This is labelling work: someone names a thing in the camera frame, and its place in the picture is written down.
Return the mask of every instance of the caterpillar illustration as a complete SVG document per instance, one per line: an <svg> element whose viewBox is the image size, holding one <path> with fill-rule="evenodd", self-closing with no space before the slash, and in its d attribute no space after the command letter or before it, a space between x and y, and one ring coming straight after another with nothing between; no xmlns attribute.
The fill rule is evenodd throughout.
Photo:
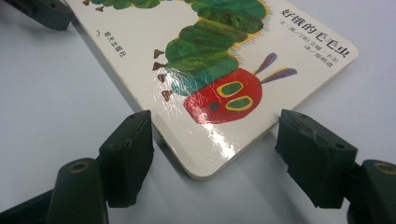
<svg viewBox="0 0 396 224"><path fill-rule="evenodd" d="M152 8L160 0L85 0L104 7ZM196 123L223 123L242 119L262 99L262 84L297 74L283 68L264 80L256 75L273 63L269 54L259 69L250 73L239 67L238 46L250 41L263 29L268 7L262 0L184 0L200 18L180 31L165 51L155 50L154 58L165 54L167 64L155 63L153 71L164 68L158 79L171 80L170 91L163 91L165 101L171 94L186 96L184 107Z"/></svg>

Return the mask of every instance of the white book cover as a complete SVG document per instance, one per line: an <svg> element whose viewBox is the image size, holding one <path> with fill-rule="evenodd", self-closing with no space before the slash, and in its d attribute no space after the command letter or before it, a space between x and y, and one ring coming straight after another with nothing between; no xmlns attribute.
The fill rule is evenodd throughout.
<svg viewBox="0 0 396 224"><path fill-rule="evenodd" d="M206 180L358 56L283 0L66 0L186 172Z"/></svg>

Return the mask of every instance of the yellow eye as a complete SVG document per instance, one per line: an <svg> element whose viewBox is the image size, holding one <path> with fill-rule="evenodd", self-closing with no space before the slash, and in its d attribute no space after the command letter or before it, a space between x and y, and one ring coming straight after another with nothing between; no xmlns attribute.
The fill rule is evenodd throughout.
<svg viewBox="0 0 396 224"><path fill-rule="evenodd" d="M230 82L223 84L217 88L218 94L222 97L230 97L235 94L237 94L239 91L241 91L244 88L244 85L239 82Z"/></svg>
<svg viewBox="0 0 396 224"><path fill-rule="evenodd" d="M253 105L253 100L248 96L241 96L228 102L225 106L228 110L243 111L249 109Z"/></svg>

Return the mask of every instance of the red caterpillar head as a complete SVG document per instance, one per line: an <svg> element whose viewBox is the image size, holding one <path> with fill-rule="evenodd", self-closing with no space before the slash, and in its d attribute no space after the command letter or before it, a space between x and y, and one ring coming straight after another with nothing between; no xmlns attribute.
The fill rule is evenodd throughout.
<svg viewBox="0 0 396 224"><path fill-rule="evenodd" d="M200 124L244 118L260 103L263 83L297 74L295 69L286 68L265 80L255 77L275 60L276 54L268 55L254 75L242 68L236 69L189 96L184 101L184 107L195 122Z"/></svg>

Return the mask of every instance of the table surface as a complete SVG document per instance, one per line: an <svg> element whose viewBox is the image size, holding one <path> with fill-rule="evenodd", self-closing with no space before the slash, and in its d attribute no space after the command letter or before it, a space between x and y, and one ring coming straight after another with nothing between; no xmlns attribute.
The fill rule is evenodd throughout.
<svg viewBox="0 0 396 224"><path fill-rule="evenodd" d="M396 2L291 2L354 43L358 59L297 111L359 149L357 163L396 163ZM139 111L77 21L55 32L0 1L0 212L53 188L60 167L96 158ZM161 137L137 204L110 223L347 223L317 209L274 150L276 130L215 178L188 177Z"/></svg>

